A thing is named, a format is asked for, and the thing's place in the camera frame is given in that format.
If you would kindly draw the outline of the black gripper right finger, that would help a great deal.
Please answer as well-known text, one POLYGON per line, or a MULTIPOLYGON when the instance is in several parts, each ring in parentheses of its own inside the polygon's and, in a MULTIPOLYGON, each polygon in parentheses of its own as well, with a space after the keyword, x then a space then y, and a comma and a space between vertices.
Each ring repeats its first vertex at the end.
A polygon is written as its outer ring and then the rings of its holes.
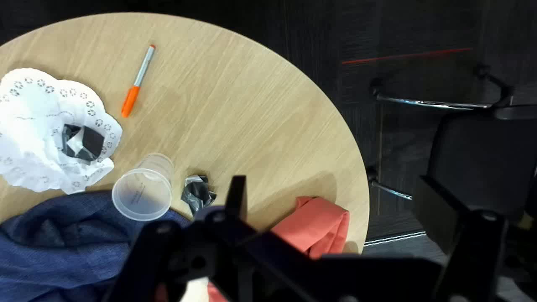
POLYGON ((448 251, 431 300, 495 302, 508 221, 495 211, 469 211, 429 176, 419 179, 417 208, 441 211, 439 218, 419 214, 419 219, 426 233, 448 251))

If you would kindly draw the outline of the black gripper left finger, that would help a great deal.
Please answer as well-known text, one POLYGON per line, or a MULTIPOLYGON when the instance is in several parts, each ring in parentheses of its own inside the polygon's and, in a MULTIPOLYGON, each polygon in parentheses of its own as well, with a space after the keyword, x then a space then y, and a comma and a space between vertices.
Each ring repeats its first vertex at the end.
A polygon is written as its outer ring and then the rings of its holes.
POLYGON ((313 302, 300 270, 308 258, 243 221, 246 177, 233 176, 223 208, 181 226, 147 223, 105 302, 179 302, 189 280, 208 276, 229 302, 313 302))

